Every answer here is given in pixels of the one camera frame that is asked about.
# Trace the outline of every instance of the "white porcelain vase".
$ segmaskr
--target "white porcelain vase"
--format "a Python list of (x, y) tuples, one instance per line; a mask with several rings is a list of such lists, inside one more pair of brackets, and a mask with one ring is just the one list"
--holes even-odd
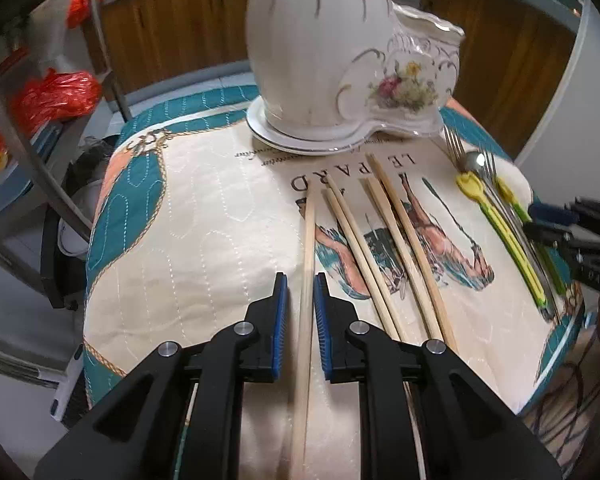
[(306, 140), (361, 127), (436, 134), (461, 28), (392, 0), (249, 0), (247, 46), (271, 126)]

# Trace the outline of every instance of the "chopstick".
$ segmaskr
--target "chopstick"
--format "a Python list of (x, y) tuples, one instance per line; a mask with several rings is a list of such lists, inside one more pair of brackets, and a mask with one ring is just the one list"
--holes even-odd
[(398, 254), (400, 254), (404, 268), (407, 270), (407, 275), (411, 282), (411, 287), (413, 288), (416, 300), (418, 301), (418, 305), (420, 306), (427, 332), (431, 338), (442, 340), (442, 332), (438, 325), (438, 320), (436, 319), (436, 313), (433, 309), (429, 292), (427, 291), (425, 283), (420, 278), (420, 273), (411, 257), (407, 244), (404, 243), (404, 238), (402, 238), (402, 234), (398, 228), (398, 222), (395, 220), (394, 213), (391, 211), (391, 203), (384, 194), (384, 189), (376, 177), (372, 176), (368, 178), (366, 182), (369, 191), (371, 192), (371, 196), (376, 202), (382, 218), (394, 239), (395, 246), (398, 249)]
[(296, 384), (294, 385), (294, 418), (291, 433), (289, 479), (304, 478), (306, 422), (309, 410), (311, 380), (311, 339), (314, 331), (314, 263), (315, 263), (315, 186), (307, 183), (304, 208), (304, 258), (302, 261), (302, 290), (296, 351)]
[(442, 331), (442, 335), (444, 337), (444, 341), (455, 352), (458, 354), (458, 343), (456, 342), (456, 337), (454, 336), (454, 331), (451, 328), (451, 323), (449, 323), (449, 318), (446, 314), (445, 302), (442, 300), (442, 296), (440, 295), (440, 291), (438, 290), (438, 285), (436, 284), (436, 280), (433, 277), (433, 272), (431, 272), (431, 267), (429, 265), (429, 261), (427, 260), (427, 255), (424, 253), (422, 246), (420, 245), (420, 240), (418, 239), (418, 234), (416, 233), (416, 229), (414, 229), (407, 212), (404, 209), (404, 205), (402, 204), (402, 200), (398, 196), (397, 191), (395, 190), (389, 176), (384, 171), (384, 168), (380, 165), (380, 162), (372, 153), (368, 156), (369, 163), (371, 167), (384, 185), (384, 189), (391, 199), (391, 202), (394, 205), (394, 209), (396, 213), (398, 213), (398, 219), (404, 228), (404, 231), (407, 233), (407, 238), (409, 239), (409, 244), (413, 249), (413, 253), (416, 256), (416, 261), (418, 262), (418, 266), (420, 267), (420, 272), (422, 273), (422, 277), (424, 278), (424, 282), (427, 285), (427, 289), (429, 290), (429, 296), (431, 298), (431, 303), (433, 303), (433, 308), (436, 311), (436, 318), (438, 319), (438, 323), (440, 325), (440, 330)]
[(351, 230), (353, 231), (353, 234), (356, 237), (356, 240), (358, 241), (360, 248), (362, 249), (362, 254), (364, 255), (365, 260), (368, 263), (369, 268), (371, 269), (372, 276), (375, 279), (375, 281), (378, 285), (378, 288), (380, 289), (380, 294), (382, 295), (382, 299), (384, 300), (383, 303), (384, 303), (386, 312), (383, 310), (382, 312), (379, 312), (379, 314), (381, 315), (381, 317), (388, 315), (389, 319), (391, 320), (391, 322), (389, 322), (389, 320), (387, 320), (387, 322), (385, 322), (385, 320), (383, 319), (382, 324), (385, 326), (387, 324), (392, 324), (395, 327), (397, 334), (400, 336), (400, 340), (405, 341), (406, 339), (408, 339), (407, 332), (404, 329), (404, 327), (402, 326), (402, 323), (400, 322), (400, 316), (398, 316), (398, 313), (394, 307), (394, 303), (391, 299), (391, 292), (389, 292), (389, 287), (386, 286), (384, 276), (382, 275), (382, 272), (380, 271), (380, 267), (378, 267), (378, 263), (376, 262), (376, 259), (374, 258), (373, 254), (371, 253), (371, 249), (369, 249), (369, 246), (366, 243), (365, 236), (362, 234), (360, 227), (358, 227), (358, 223), (356, 222), (356, 219), (354, 218), (353, 213), (351, 212), (351, 209), (349, 208), (349, 205), (347, 205), (347, 202), (344, 200), (344, 197), (342, 196), (342, 193), (340, 192), (338, 185), (335, 183), (335, 181), (333, 180), (333, 178), (331, 177), (330, 174), (327, 174), (326, 179), (327, 179), (327, 184), (333, 191), (333, 194), (335, 195), (338, 203), (340, 204), (340, 207), (342, 208), (344, 216), (346, 217), (347, 221), (349, 222)]
[[(360, 268), (362, 277), (365, 280), (366, 288), (368, 288), (369, 293), (371, 294), (371, 299), (376, 308), (376, 312), (380, 317), (382, 327), (391, 339), (406, 343), (408, 341), (407, 333), (399, 322), (400, 318), (395, 311), (394, 304), (391, 300), (391, 293), (386, 286), (384, 277), (382, 276), (382, 273), (378, 267), (378, 263), (371, 253), (365, 237), (358, 227), (356, 219), (353, 217), (351, 209), (345, 202), (337, 184), (334, 182), (331, 175), (327, 174), (326, 178), (327, 184), (330, 188), (326, 190), (327, 200), (329, 201), (331, 209), (333, 210), (335, 217), (344, 231), (345, 238), (349, 243), (349, 248), (351, 249), (356, 263)], [(403, 387), (406, 392), (407, 406), (409, 412), (411, 413), (411, 430), (413, 431), (420, 478), (425, 479), (426, 467), (424, 464), (424, 451), (422, 449), (422, 441), (420, 439), (420, 428), (418, 427), (418, 421), (416, 420), (415, 416), (416, 411), (413, 402), (413, 395), (411, 394), (411, 387), (408, 383), (403, 383)]]
[[(327, 200), (333, 214), (336, 219), (340, 223), (342, 230), (344, 231), (344, 236), (347, 239), (347, 243), (349, 244), (349, 249), (353, 253), (353, 257), (360, 268), (360, 273), (362, 273), (362, 278), (365, 280), (366, 288), (369, 290), (369, 294), (371, 295), (371, 300), (376, 308), (376, 312), (380, 317), (380, 321), (382, 326), (384, 327), (385, 332), (388, 333), (391, 339), (399, 339), (398, 332), (395, 329), (394, 321), (387, 310), (386, 303), (382, 298), (382, 293), (380, 292), (380, 288), (378, 287), (378, 282), (374, 279), (373, 272), (368, 264), (368, 261), (365, 258), (362, 247), (358, 242), (358, 238), (354, 234), (353, 228), (349, 224), (349, 220), (347, 219), (340, 202), (337, 199), (337, 195), (334, 193), (333, 188), (326, 190)], [(366, 245), (364, 237), (362, 237), (362, 243)]]

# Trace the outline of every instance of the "floor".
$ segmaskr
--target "floor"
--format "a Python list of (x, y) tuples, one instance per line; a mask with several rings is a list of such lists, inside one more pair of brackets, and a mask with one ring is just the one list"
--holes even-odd
[(40, 458), (66, 433), (49, 415), (54, 393), (0, 375), (0, 444), (30, 478)]
[[(132, 105), (132, 113), (138, 114), (168, 99), (220, 88), (254, 84), (253, 74), (243, 73), (196, 83), (146, 101)], [(106, 103), (92, 116), (83, 138), (103, 138), (120, 132), (123, 120), (117, 112), (111, 114)], [(35, 269), (40, 268), (40, 245), (44, 209), (41, 208), (27, 221), (26, 227), (6, 241), (6, 245)], [(66, 361), (82, 338), (82, 313), (53, 310), (45, 296), (21, 284), (0, 268), (0, 341), (8, 348), (23, 354), (45, 356)]]

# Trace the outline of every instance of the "spoon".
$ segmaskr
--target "spoon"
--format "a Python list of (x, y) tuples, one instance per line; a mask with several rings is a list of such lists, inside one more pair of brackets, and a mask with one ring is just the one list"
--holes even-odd
[(498, 213), (496, 208), (491, 205), (491, 202), (484, 194), (484, 184), (482, 181), (474, 173), (466, 172), (461, 173), (456, 177), (456, 184), (458, 184), (458, 187), (468, 198), (480, 205), (480, 209), (488, 218), (495, 231), (500, 235), (500, 239), (503, 241), (509, 254), (518, 266), (536, 305), (545, 307), (547, 304), (547, 296), (544, 293), (538, 275), (529, 263), (529, 260), (516, 240), (516, 237), (502, 219), (502, 216), (500, 216), (500, 213)]
[(482, 154), (478, 150), (470, 150), (466, 152), (462, 157), (460, 157), (460, 160), (458, 160), (458, 166), (460, 171), (472, 171), (478, 177), (480, 177), (484, 185), (487, 187), (487, 190), (489, 191), (488, 198), (496, 207), (500, 215), (507, 222), (507, 225), (509, 225), (509, 229), (513, 231), (513, 233), (518, 238), (518, 241), (520, 241), (520, 232), (517, 231), (515, 225), (513, 225), (512, 219), (507, 214), (507, 209), (505, 205), (502, 203), (502, 200), (500, 200), (500, 197), (494, 189), (491, 180), (487, 176), (485, 164), (486, 159), (484, 157), (484, 154)]

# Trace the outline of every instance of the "white saucer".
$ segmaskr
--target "white saucer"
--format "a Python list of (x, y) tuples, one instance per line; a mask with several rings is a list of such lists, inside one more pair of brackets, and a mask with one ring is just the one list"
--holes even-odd
[(350, 152), (360, 144), (364, 143), (373, 133), (384, 132), (396, 137), (419, 138), (440, 135), (442, 129), (442, 116), (437, 113), (433, 126), (429, 124), (433, 132), (421, 134), (412, 132), (404, 133), (403, 126), (393, 125), (377, 120), (368, 120), (347, 137), (334, 140), (306, 140), (288, 136), (269, 124), (264, 115), (264, 99), (258, 96), (247, 110), (247, 124), (254, 135), (267, 146), (281, 150), (282, 152), (294, 153), (296, 155), (333, 155), (334, 153)]
[(365, 142), (378, 129), (375, 121), (362, 123), (350, 136), (335, 140), (305, 140), (285, 135), (264, 117), (264, 99), (257, 97), (247, 110), (247, 124), (254, 135), (272, 148), (296, 155), (333, 155), (349, 152)]

